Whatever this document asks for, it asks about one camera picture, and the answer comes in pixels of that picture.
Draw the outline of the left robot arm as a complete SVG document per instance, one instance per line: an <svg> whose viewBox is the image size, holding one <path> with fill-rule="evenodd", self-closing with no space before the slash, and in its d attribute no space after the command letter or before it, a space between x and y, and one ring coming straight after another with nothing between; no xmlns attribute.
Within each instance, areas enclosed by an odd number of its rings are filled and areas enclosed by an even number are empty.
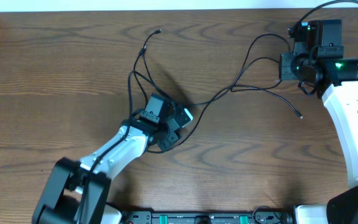
<svg viewBox="0 0 358 224"><path fill-rule="evenodd" d="M153 94L144 109L131 110L117 134L78 161L54 165L32 223L119 223L122 212L107 203L112 180L153 145L167 152L193 120L190 111Z"/></svg>

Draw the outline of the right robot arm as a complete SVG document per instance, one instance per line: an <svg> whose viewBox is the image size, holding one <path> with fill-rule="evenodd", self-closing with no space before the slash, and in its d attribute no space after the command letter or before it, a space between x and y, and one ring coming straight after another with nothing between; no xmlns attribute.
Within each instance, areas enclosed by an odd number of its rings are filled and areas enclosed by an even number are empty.
<svg viewBox="0 0 358 224"><path fill-rule="evenodd" d="M344 58L342 22L301 22L288 30L293 51L281 54L279 78L296 80L328 110L344 154L348 190L327 203L296 205L288 223L358 223L358 58Z"/></svg>

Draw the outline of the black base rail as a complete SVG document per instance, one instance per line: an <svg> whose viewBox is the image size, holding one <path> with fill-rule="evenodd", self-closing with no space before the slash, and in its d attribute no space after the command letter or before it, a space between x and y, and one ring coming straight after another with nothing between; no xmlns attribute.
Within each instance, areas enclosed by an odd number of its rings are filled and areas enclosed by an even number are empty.
<svg viewBox="0 0 358 224"><path fill-rule="evenodd" d="M260 206L248 212L156 212L120 211L109 207L102 224L253 224L253 223L355 223L346 215L328 215L326 204L299 205L278 211Z"/></svg>

